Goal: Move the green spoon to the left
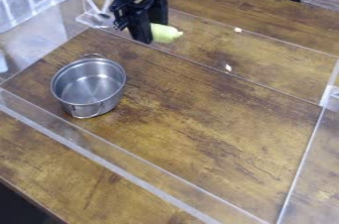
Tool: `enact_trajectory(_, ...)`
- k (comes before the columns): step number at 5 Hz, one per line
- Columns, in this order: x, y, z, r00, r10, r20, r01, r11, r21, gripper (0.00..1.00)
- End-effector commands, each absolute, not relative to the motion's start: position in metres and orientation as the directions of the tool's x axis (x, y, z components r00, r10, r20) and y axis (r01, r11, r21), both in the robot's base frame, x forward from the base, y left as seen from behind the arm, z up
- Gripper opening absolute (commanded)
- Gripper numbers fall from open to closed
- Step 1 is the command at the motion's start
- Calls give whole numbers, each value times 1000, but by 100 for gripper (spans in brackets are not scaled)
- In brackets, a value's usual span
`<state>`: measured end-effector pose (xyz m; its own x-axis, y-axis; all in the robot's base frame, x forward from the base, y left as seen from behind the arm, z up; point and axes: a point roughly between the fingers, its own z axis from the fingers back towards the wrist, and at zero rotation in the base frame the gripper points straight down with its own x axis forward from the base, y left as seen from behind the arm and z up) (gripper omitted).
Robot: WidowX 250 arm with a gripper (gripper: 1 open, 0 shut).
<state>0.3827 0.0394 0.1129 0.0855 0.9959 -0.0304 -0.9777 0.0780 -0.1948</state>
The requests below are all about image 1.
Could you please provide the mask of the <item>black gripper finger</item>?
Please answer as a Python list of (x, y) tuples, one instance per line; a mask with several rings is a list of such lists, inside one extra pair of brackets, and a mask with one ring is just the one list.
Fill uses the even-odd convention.
[(168, 1), (151, 0), (148, 8), (148, 19), (151, 23), (167, 25), (168, 24)]
[(128, 27), (135, 41), (150, 45), (152, 43), (151, 24), (146, 10), (132, 10), (128, 15)]

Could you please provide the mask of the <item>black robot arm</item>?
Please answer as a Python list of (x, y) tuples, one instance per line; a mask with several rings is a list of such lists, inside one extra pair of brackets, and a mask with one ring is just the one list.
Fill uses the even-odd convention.
[(168, 24), (168, 0), (114, 0), (108, 10), (116, 29), (127, 29), (132, 39), (147, 45), (154, 41), (151, 24)]

